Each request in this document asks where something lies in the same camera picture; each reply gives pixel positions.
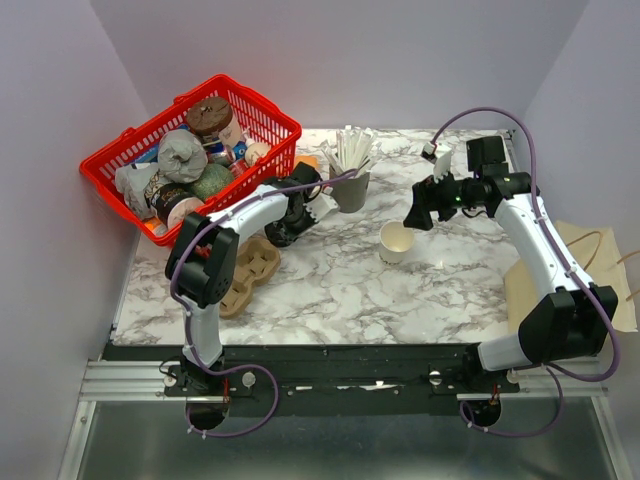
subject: white wall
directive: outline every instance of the white wall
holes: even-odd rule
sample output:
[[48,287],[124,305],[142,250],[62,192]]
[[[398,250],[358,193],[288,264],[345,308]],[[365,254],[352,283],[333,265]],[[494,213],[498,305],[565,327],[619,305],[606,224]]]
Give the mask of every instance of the white wall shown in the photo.
[[224,72],[306,127],[393,128],[480,104],[523,114],[587,3],[91,2],[150,113]]
[[[637,0],[591,0],[525,116],[551,216],[613,226],[623,253],[640,249],[638,19]],[[525,163],[522,140],[518,158]],[[640,288],[640,257],[628,262],[627,272],[631,289]],[[640,338],[622,340],[610,402],[640,477]]]
[[4,0],[0,45],[0,477],[49,479],[132,245],[78,165],[146,113],[84,0]]

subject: brown jar lid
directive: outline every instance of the brown jar lid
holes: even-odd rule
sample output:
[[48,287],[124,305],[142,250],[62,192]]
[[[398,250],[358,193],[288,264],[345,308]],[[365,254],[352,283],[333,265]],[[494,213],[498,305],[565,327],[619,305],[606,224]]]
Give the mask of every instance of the brown jar lid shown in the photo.
[[233,118],[233,109],[222,97],[209,97],[199,101],[187,112],[187,125],[200,136],[218,135],[229,125]]

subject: red basket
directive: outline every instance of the red basket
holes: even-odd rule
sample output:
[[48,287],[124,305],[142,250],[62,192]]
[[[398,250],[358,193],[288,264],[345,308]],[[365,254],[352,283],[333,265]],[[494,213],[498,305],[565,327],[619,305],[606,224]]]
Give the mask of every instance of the red basket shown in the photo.
[[181,125],[193,104],[215,95],[229,101],[242,128],[249,128],[251,138],[268,143],[272,148],[265,158],[236,178],[220,194],[211,197],[197,211],[207,214],[220,210],[246,197],[266,178],[291,173],[296,141],[302,134],[300,124],[259,93],[226,75],[216,75],[190,92],[177,96],[171,107],[138,128],[127,128],[119,138],[80,164],[82,174],[91,180],[107,204],[122,218],[136,224],[157,245],[173,245],[181,225],[173,227],[161,237],[155,236],[129,210],[116,190],[115,171],[156,145],[166,132]]

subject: white paper cup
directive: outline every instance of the white paper cup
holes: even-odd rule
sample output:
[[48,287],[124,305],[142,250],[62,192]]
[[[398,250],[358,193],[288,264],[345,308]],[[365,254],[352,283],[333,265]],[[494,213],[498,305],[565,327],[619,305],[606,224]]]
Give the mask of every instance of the white paper cup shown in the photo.
[[388,222],[380,229],[380,258],[386,263],[400,263],[413,247],[413,230],[402,222]]

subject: marble countertop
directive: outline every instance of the marble countertop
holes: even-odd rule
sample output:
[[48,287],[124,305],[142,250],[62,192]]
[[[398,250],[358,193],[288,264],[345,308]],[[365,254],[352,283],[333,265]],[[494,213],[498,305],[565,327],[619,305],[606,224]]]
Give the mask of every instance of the marble countertop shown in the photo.
[[[382,156],[371,172],[367,202],[353,214],[335,213],[281,250],[271,281],[254,290],[238,318],[221,320],[225,344],[480,342],[507,333],[503,276],[519,258],[500,226],[484,215],[456,215],[430,232],[399,265],[378,256],[378,232],[402,220],[411,185],[432,173],[420,157],[433,130],[379,132]],[[465,142],[495,130],[445,132],[454,149],[452,171],[468,176]],[[304,130],[297,154],[321,158],[333,130]],[[169,297],[164,267],[169,250],[140,236],[119,318],[116,345],[178,345],[180,307]]]

